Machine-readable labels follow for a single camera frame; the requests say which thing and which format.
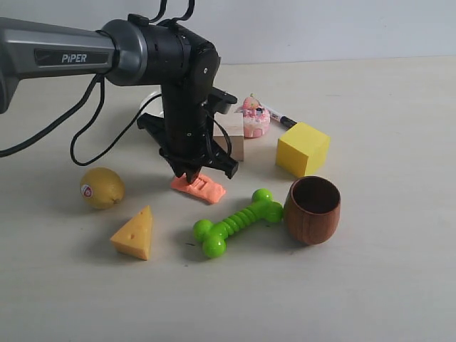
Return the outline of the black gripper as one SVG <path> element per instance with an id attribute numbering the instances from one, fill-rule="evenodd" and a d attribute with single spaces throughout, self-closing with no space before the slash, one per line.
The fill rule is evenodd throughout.
<path id="1" fill-rule="evenodd" d="M 189 185 L 199 177 L 203 167 L 221 170 L 229 179 L 238 170 L 238 162 L 231 157 L 232 144 L 227 132 L 222 131 L 226 150 L 213 138 L 215 113 L 205 107 L 212 88 L 199 91 L 162 85 L 164 116 L 144 113 L 137 120 L 138 127 L 146 130 L 160 146 L 160 155 L 167 160 L 175 177 L 185 174 Z"/>

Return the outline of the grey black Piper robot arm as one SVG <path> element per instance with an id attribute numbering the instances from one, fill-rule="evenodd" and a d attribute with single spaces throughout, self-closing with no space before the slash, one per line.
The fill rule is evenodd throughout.
<path id="1" fill-rule="evenodd" d="M 138 127 L 154 137 L 178 177 L 193 183 L 203 167 L 233 177 L 238 164 L 213 139 L 215 113 L 237 99 L 213 85 L 220 65 L 214 45 L 179 19 L 151 24 L 135 14 L 98 31 L 3 18 L 1 110 L 29 78 L 91 74 L 94 83 L 159 86 L 164 115 L 141 114 Z"/>

